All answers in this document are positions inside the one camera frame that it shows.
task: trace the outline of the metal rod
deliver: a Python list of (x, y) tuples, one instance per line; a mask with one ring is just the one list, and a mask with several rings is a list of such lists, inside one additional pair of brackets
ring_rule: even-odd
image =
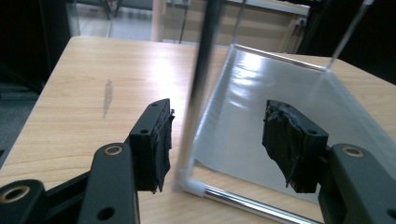
[(213, 40), (224, 2), (225, 0), (206, 1), (205, 19), (201, 32), (201, 44), (198, 51), (197, 64), (195, 65), (190, 100), (188, 102), (187, 115), (183, 126), (181, 150), (177, 162), (179, 168), (187, 168), (189, 165), (192, 142), (198, 127), (199, 113), (204, 98)]
[(172, 23), (173, 23), (173, 30), (174, 30), (174, 44), (176, 44), (176, 17), (175, 17), (175, 1), (172, 0)]
[(355, 31), (356, 27), (358, 26), (359, 22), (361, 21), (361, 18), (369, 8), (369, 4), (366, 3), (367, 1), (364, 1), (361, 4), (361, 7), (359, 8), (358, 14), (355, 16), (353, 21), (349, 24), (346, 33), (344, 34), (343, 38), (341, 39), (340, 44), (338, 44), (337, 48), (334, 51), (334, 54), (332, 55), (332, 58), (330, 59), (329, 64), (327, 65), (326, 69), (331, 70), (332, 66), (334, 65), (335, 60), (340, 56), (341, 51), (343, 51), (344, 47), (347, 44), (347, 41), (350, 39), (352, 36), (353, 32)]
[(206, 186), (205, 197), (282, 223), (319, 223), (288, 211), (259, 203), (223, 189)]
[(280, 55), (277, 55), (275, 53), (270, 53), (270, 52), (263, 51), (263, 50), (253, 49), (253, 48), (245, 47), (245, 46), (238, 45), (238, 44), (234, 44), (233, 47), (236, 48), (236, 49), (241, 49), (241, 50), (243, 50), (245, 52), (248, 52), (248, 53), (258, 54), (258, 55), (261, 55), (261, 56), (264, 56), (264, 57), (267, 57), (267, 58), (272, 58), (272, 59), (275, 59), (275, 60), (278, 60), (278, 61), (281, 61), (281, 62), (292, 63), (292, 64), (294, 64), (296, 66), (300, 66), (300, 67), (304, 67), (304, 68), (308, 68), (308, 69), (313, 69), (313, 70), (317, 70), (317, 71), (320, 71), (320, 72), (325, 72), (326, 71), (326, 68), (323, 67), (323, 66), (314, 65), (312, 63), (305, 63), (305, 62), (298, 61), (298, 60), (295, 60), (295, 59), (291, 59), (291, 58), (288, 58), (288, 57), (280, 56)]
[(242, 2), (241, 9), (239, 10), (238, 19), (236, 19), (236, 24), (235, 24), (235, 27), (233, 28), (233, 41), (231, 42), (231, 44), (235, 44), (236, 43), (236, 33), (238, 32), (238, 28), (239, 28), (239, 25), (241, 24), (242, 18), (244, 18), (245, 7), (246, 7), (246, 4), (247, 4), (247, 1), (248, 0), (244, 0)]
[(183, 39), (184, 29), (186, 27), (187, 12), (189, 11), (189, 6), (187, 4), (188, 4), (187, 0), (185, 0), (184, 1), (184, 18), (183, 18), (183, 24), (181, 25), (181, 33), (180, 33), (180, 39), (178, 40), (178, 44), (181, 44), (181, 40)]

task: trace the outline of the wooden table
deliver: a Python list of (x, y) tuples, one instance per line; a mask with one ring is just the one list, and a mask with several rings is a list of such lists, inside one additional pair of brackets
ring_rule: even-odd
[[(51, 189), (86, 172), (94, 151), (107, 143), (123, 142), (146, 106), (162, 98), (170, 98), (176, 110), (174, 147), (170, 152), (175, 167), (196, 50), (194, 46), (165, 43), (72, 38), (0, 171), (0, 186), (34, 178)], [(224, 48), (213, 52), (208, 91), (226, 53)], [(329, 61), (289, 56), (315, 64)], [(333, 71), (396, 139), (396, 88), (347, 63), (337, 62)], [(111, 83), (113, 93), (104, 115), (107, 83)], [(193, 176), (212, 186), (322, 220), (316, 204), (205, 168), (194, 169)], [(172, 191), (173, 178), (171, 169), (163, 193), (139, 192), (142, 223), (272, 222), (228, 205)]]

